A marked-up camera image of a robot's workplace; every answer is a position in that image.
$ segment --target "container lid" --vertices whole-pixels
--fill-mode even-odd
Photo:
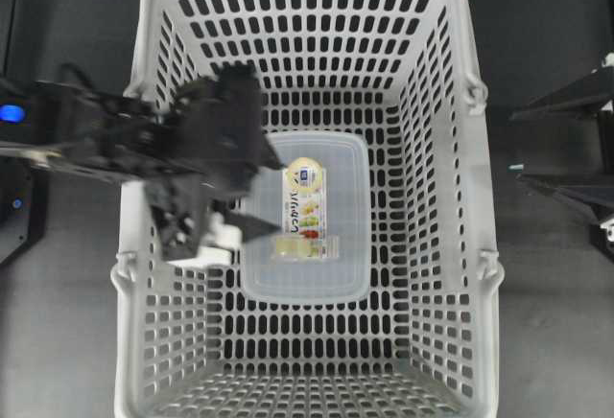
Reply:
[[[280,304],[360,299],[368,290],[371,246],[365,142],[329,131],[269,138],[288,167],[256,177],[246,211],[282,231],[246,245],[243,290],[253,299]]]

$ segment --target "black device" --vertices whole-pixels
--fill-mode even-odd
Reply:
[[[512,121],[594,120],[602,153],[601,174],[520,174],[536,192],[582,213],[591,244],[614,260],[614,66],[605,65],[511,115]]]
[[[97,92],[79,69],[63,69],[82,86],[0,81],[0,156],[109,182],[144,180],[165,260],[196,256],[213,212],[238,226],[244,242],[278,229],[227,208],[248,195],[261,167],[282,167],[261,128],[251,67],[184,84],[163,113]]]
[[[0,265],[30,238],[34,178],[20,159],[0,157]]]

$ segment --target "black cable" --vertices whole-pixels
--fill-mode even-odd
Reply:
[[[64,82],[69,74],[72,74],[78,80],[79,85],[83,88],[92,91],[94,90],[94,83],[79,66],[70,62],[63,63],[59,66],[59,82]]]
[[[0,73],[5,75],[9,71],[9,52],[11,51],[11,41],[12,41],[12,26],[13,21],[15,19],[15,5],[17,0],[11,0],[11,11],[9,13],[9,26],[7,29],[7,50],[4,53],[4,58],[2,58],[2,70]]]

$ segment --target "clear plastic container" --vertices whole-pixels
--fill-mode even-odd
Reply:
[[[272,303],[316,305],[356,301],[368,290],[371,247],[368,155],[352,134],[326,131],[274,133],[272,145],[286,165],[299,157],[326,171],[326,258],[288,259],[275,253],[277,237],[249,243],[241,260],[242,287],[252,298]],[[246,211],[282,225],[282,171],[263,171],[254,182]]]

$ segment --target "product label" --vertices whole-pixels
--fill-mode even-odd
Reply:
[[[306,258],[328,258],[326,241],[326,169],[301,157],[282,171],[284,234],[311,240]]]

